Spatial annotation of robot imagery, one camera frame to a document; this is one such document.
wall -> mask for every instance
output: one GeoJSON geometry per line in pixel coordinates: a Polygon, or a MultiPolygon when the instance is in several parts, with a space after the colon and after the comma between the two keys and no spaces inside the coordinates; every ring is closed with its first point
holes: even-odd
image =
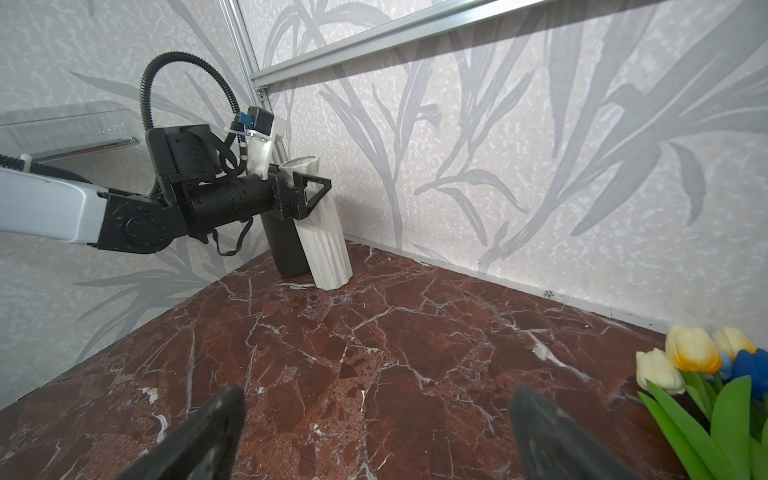
{"type": "MultiPolygon", "coordinates": [[[[218,69],[245,104],[242,72],[215,0],[2,0],[0,111],[114,100],[138,115],[146,64],[189,51],[218,69]]],[[[166,100],[156,125],[210,123],[221,132],[229,105],[207,74],[170,65],[153,92],[166,100]]],[[[58,166],[103,186],[147,193],[154,172],[142,143],[58,166]]],[[[240,225],[221,229],[234,247],[240,225]]],[[[260,222],[235,257],[182,238],[149,256],[106,252],[0,233],[0,407],[183,301],[266,249],[260,222]]]]}
{"type": "MultiPolygon", "coordinates": [[[[243,0],[262,68],[427,8],[243,0]]],[[[367,243],[768,343],[768,3],[570,0],[270,87],[367,243]]]]}

blue connector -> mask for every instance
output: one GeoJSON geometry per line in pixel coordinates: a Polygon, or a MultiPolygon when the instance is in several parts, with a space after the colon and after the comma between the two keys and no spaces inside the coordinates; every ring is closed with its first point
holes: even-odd
{"type": "Polygon", "coordinates": [[[253,128],[253,122],[253,115],[244,114],[243,112],[237,114],[237,123],[243,124],[248,128],[253,128]]]}

black container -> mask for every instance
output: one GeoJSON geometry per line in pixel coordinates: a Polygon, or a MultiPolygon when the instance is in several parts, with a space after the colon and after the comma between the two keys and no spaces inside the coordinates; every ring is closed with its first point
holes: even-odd
{"type": "Polygon", "coordinates": [[[293,218],[281,220],[271,212],[266,212],[261,214],[261,223],[280,275],[296,276],[309,272],[310,265],[306,261],[293,218]]]}

white baseboard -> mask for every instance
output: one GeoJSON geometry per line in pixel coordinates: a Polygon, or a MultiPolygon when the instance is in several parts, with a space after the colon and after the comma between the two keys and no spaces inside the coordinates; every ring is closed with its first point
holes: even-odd
{"type": "Polygon", "coordinates": [[[446,270],[451,270],[452,272],[462,273],[467,276],[473,276],[474,278],[479,278],[480,280],[485,280],[491,283],[496,283],[497,285],[506,286],[507,288],[511,288],[513,290],[519,290],[524,293],[530,293],[531,295],[540,296],[542,298],[549,298],[550,300],[554,300],[556,302],[560,302],[565,305],[578,308],[580,310],[596,313],[598,315],[602,315],[609,319],[620,320],[622,322],[626,322],[631,325],[641,326],[643,328],[653,330],[654,332],[667,333],[667,331],[671,327],[669,323],[664,322],[663,320],[649,319],[643,316],[635,315],[625,310],[619,310],[619,309],[612,308],[610,306],[599,305],[597,303],[593,303],[588,300],[574,298],[571,296],[562,296],[558,294],[547,297],[545,296],[545,291],[542,291],[541,288],[538,288],[536,286],[515,282],[514,280],[508,280],[505,278],[501,278],[500,276],[488,275],[487,273],[480,273],[476,270],[470,270],[469,268],[464,268],[463,266],[456,266],[450,263],[442,262],[440,260],[435,260],[433,258],[425,257],[423,255],[418,255],[417,253],[398,250],[394,247],[390,247],[388,245],[384,245],[378,242],[373,242],[371,240],[357,238],[347,234],[344,234],[344,238],[346,238],[350,242],[361,243],[362,245],[378,248],[379,250],[384,250],[385,252],[393,253],[395,255],[400,255],[401,257],[410,258],[411,260],[415,260],[420,263],[439,266],[440,268],[445,268],[446,270]]]}

robotic arm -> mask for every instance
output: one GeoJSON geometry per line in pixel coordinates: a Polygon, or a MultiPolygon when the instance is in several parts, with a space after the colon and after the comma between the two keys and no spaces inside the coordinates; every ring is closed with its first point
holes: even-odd
{"type": "Polygon", "coordinates": [[[0,230],[100,250],[155,253],[184,235],[208,243],[213,233],[217,242],[215,229],[235,220],[247,222],[244,235],[257,214],[306,218],[328,193],[331,181],[294,173],[290,187],[277,166],[269,164],[284,121],[257,107],[237,119],[243,130],[236,133],[249,139],[245,175],[236,168],[224,173],[223,159],[235,166],[238,161],[208,125],[148,130],[146,142],[160,185],[155,195],[39,175],[30,169],[34,164],[29,159],[3,157],[0,230]],[[309,182],[323,187],[307,199],[309,182]]]}

